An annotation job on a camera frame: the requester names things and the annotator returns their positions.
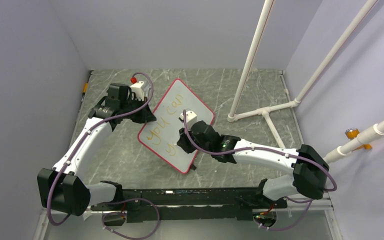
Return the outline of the whiteboard with red frame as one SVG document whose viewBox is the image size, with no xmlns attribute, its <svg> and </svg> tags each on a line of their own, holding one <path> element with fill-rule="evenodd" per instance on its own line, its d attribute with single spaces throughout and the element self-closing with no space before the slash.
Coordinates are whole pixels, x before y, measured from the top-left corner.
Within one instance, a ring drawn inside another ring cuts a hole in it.
<svg viewBox="0 0 384 240">
<path fill-rule="evenodd" d="M 181 79 L 175 79 L 153 110 L 156 121 L 146 123 L 137 140 L 182 174 L 189 172 L 198 152 L 186 153 L 179 146 L 179 117 L 183 110 L 197 114 L 207 124 L 214 122 L 214 111 Z"/>
</svg>

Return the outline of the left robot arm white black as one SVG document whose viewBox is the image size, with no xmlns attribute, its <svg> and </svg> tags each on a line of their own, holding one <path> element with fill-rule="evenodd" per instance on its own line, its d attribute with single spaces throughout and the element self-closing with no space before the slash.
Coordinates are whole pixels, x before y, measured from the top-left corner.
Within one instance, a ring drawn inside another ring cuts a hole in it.
<svg viewBox="0 0 384 240">
<path fill-rule="evenodd" d="M 145 81 L 132 85 L 112 83 L 106 95 L 90 109 L 85 125 L 69 150 L 50 169 L 37 175 L 41 204 L 48 210 L 80 216 L 89 206 L 104 203 L 117 210 L 124 203 L 122 185 L 103 180 L 86 185 L 90 163 L 116 126 L 128 119 L 134 123 L 154 122 L 149 107 L 153 87 Z"/>
</svg>

